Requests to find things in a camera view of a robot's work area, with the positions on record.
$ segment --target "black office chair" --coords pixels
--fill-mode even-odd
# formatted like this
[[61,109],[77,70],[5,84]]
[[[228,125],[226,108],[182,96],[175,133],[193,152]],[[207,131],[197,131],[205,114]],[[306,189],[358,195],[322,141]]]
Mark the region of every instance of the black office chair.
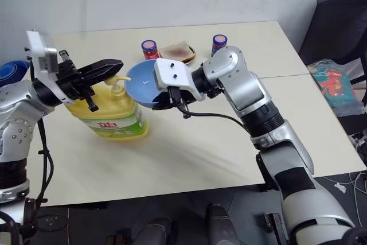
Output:
[[[367,0],[317,0],[309,29],[299,51],[305,65],[330,58],[337,64],[361,59],[367,80]],[[367,90],[362,99],[367,104]],[[338,117],[348,135],[367,128],[367,114]]]

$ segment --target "plastic bag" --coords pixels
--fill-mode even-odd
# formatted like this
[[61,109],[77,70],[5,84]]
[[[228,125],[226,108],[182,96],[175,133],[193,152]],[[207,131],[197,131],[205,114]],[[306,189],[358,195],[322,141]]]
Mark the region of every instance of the plastic bag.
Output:
[[363,102],[358,100],[346,73],[331,59],[307,66],[318,83],[324,97],[338,117],[365,113]]

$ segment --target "black cable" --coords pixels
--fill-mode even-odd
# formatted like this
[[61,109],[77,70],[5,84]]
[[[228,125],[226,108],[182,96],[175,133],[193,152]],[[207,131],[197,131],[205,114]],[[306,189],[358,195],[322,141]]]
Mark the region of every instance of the black cable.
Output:
[[8,229],[9,229],[9,233],[10,233],[10,238],[11,238],[11,245],[19,245],[20,244],[20,240],[19,240],[19,227],[18,224],[14,221],[13,218],[11,218],[11,216],[9,216],[7,213],[4,213],[2,211],[0,211],[0,219],[4,220]]
[[[33,66],[32,61],[30,62],[30,79],[31,81],[34,81],[34,66]],[[36,200],[36,206],[37,206],[37,209],[39,209],[41,206],[41,203],[43,202],[46,188],[49,185],[51,178],[53,176],[54,165],[53,165],[52,157],[50,155],[50,151],[47,148],[46,131],[45,131],[44,121],[42,118],[37,122],[37,125],[38,125],[38,130],[40,132],[40,137],[41,137],[41,142],[42,142],[42,150],[40,151],[40,153],[43,154],[43,157],[44,157],[42,186],[41,186],[40,194],[38,195],[37,200]],[[49,172],[48,177],[47,177],[47,161],[50,163],[50,172]]]
[[187,115],[191,115],[191,116],[196,116],[196,117],[219,117],[219,118],[229,119],[232,122],[237,123],[240,127],[242,127],[244,129],[244,125],[242,123],[240,123],[239,121],[237,121],[235,118],[231,117],[231,116],[218,114],[218,113],[195,113],[195,112],[191,112],[191,111],[188,111],[188,110],[184,110],[181,106],[177,106],[177,108],[182,113],[187,114]]

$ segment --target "gray floor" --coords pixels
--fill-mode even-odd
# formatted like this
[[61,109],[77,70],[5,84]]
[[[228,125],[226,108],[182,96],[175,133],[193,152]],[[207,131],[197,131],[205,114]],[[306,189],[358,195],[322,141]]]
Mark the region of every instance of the gray floor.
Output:
[[[340,182],[349,182],[347,174],[334,176]],[[353,185],[345,185],[346,193],[333,187],[334,183],[323,178],[318,181],[341,203],[350,218],[358,224],[354,203]],[[358,209],[362,223],[367,225],[367,196],[357,192]],[[205,208],[209,203],[220,203],[228,210],[240,240],[245,244],[276,244],[272,233],[266,232],[263,215],[280,212],[278,192],[259,193],[256,186],[203,190],[137,199],[119,200],[108,203],[106,209],[85,209],[83,206],[69,208],[69,244],[105,244],[106,236],[117,230],[130,228],[135,237],[151,219],[170,216],[181,220],[191,216],[195,229],[203,228]],[[43,208],[42,213],[59,213],[67,216],[67,207]],[[67,228],[59,232],[39,232],[31,244],[68,244]],[[196,237],[191,244],[205,244],[205,237]]]

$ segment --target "chair backrest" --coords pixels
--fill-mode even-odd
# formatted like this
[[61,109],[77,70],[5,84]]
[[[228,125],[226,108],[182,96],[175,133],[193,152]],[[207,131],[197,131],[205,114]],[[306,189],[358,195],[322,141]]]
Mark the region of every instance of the chair backrest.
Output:
[[299,51],[304,64],[330,58],[349,63],[367,50],[367,0],[317,0]]

